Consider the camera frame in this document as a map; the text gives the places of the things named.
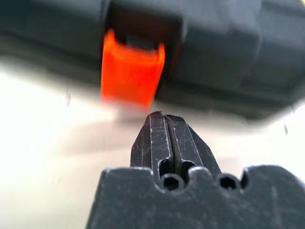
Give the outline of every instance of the orange latch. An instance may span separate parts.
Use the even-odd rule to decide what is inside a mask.
[[[146,51],[118,43],[114,31],[108,31],[103,47],[102,98],[149,109],[164,60],[163,44],[156,51]]]

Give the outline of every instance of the hexagonal hole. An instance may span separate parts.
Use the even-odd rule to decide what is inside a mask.
[[[175,190],[179,187],[179,181],[174,177],[167,177],[164,179],[164,188],[168,189],[169,191]]]
[[[228,190],[232,190],[232,189],[236,189],[237,185],[235,183],[235,180],[233,180],[230,177],[223,177],[220,179],[220,185],[221,187],[228,189]]]

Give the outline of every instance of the table surface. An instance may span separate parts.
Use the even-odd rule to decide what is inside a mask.
[[[84,229],[101,171],[127,167],[146,114],[100,102],[99,88],[0,57],[0,228]],[[305,180],[302,103],[260,123],[155,103],[185,118],[223,172],[281,165]]]

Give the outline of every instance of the tool case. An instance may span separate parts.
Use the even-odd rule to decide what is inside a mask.
[[[165,46],[157,98],[262,119],[305,92],[302,0],[11,0],[0,52],[100,84],[114,30]]]

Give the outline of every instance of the scratch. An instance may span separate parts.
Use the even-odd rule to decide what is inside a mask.
[[[157,138],[157,139],[160,138],[159,133],[156,133],[155,136],[152,136],[152,138],[153,138],[154,140],[155,140],[156,138]]]
[[[208,147],[207,144],[205,145],[205,149],[206,149],[206,152],[208,153],[208,155],[211,156],[211,155],[210,155],[210,148]]]
[[[179,142],[179,145],[181,145],[181,144],[183,144],[183,143],[185,144],[185,142],[190,141],[191,139],[192,139],[191,137],[181,139],[181,141]]]
[[[139,145],[138,145],[138,143],[137,143],[137,142],[135,142],[133,146],[136,146],[136,147],[137,147],[137,149],[140,149],[140,148],[139,148]]]
[[[159,150],[159,149],[162,150],[161,146],[155,147],[155,148],[153,149],[152,153],[156,152],[156,151]]]
[[[284,229],[282,225],[281,213],[278,206],[278,193],[276,187],[272,186],[271,188],[271,198],[272,198],[272,211],[274,215],[274,223],[278,228]]]
[[[144,159],[144,149],[143,148],[141,148],[141,158],[142,158],[142,161],[143,161],[143,159]]]

